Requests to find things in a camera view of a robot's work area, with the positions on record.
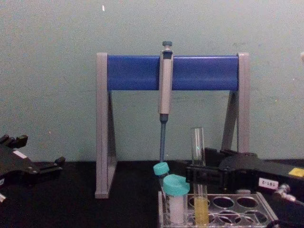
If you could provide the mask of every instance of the teal screw cap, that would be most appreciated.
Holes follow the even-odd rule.
[[[171,196],[183,196],[190,191],[190,185],[185,177],[171,174],[163,179],[163,190]]]
[[[166,162],[160,162],[153,166],[155,175],[160,176],[169,172],[169,166]]]

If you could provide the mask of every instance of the micropipette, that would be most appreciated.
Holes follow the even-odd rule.
[[[160,144],[160,162],[163,162],[165,154],[165,134],[166,123],[170,111],[170,100],[172,91],[172,72],[173,72],[173,52],[171,50],[172,42],[164,41],[162,43],[164,50],[160,55],[160,103],[159,114],[161,122],[161,144]]]

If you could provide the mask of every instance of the blue pipette holder bar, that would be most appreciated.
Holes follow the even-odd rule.
[[[115,168],[112,90],[158,90],[160,56],[96,58],[96,198],[108,198]],[[249,151],[249,54],[174,56],[173,90],[229,90],[222,149],[231,149],[237,120],[237,149]]]

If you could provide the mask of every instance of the yellow liquid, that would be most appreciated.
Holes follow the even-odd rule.
[[[195,225],[207,225],[209,223],[208,200],[203,197],[194,198]]]

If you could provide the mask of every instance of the wall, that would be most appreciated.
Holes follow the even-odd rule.
[[[95,55],[251,54],[250,148],[303,158],[304,2],[7,0],[0,2],[0,133],[28,134],[35,161],[95,160]],[[174,92],[166,158],[190,158],[190,127],[219,148],[227,92]],[[158,93],[114,92],[119,160],[156,160]]]

